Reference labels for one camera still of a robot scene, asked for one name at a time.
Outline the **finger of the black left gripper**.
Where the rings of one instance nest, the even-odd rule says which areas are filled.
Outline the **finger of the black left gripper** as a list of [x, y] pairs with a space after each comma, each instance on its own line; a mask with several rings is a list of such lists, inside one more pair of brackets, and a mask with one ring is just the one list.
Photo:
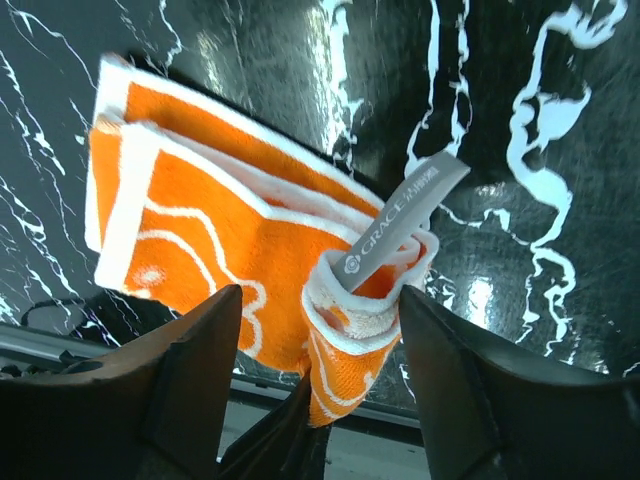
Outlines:
[[310, 376], [225, 451], [226, 480], [323, 480], [330, 427], [310, 424]]

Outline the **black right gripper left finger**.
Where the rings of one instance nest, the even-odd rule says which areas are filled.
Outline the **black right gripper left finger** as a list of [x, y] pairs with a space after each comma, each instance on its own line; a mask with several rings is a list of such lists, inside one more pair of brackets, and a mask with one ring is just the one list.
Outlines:
[[2, 478], [134, 479], [154, 456], [216, 478], [241, 309], [229, 285], [107, 355], [2, 380]]

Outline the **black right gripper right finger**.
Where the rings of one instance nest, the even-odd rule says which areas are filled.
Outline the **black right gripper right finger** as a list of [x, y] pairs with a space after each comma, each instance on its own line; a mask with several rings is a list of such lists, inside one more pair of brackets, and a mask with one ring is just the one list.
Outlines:
[[639, 381], [532, 353], [414, 287], [399, 319], [434, 479], [635, 479]]

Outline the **orange and white towel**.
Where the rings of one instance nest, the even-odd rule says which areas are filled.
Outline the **orange and white towel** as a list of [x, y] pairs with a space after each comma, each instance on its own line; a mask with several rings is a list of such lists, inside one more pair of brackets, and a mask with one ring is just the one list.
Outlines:
[[362, 285], [353, 246], [382, 211], [368, 188], [221, 102], [108, 53], [85, 194], [95, 282], [187, 313], [243, 291], [238, 348], [308, 376], [309, 422], [352, 413], [400, 340], [399, 296], [422, 287], [437, 237], [417, 226]]

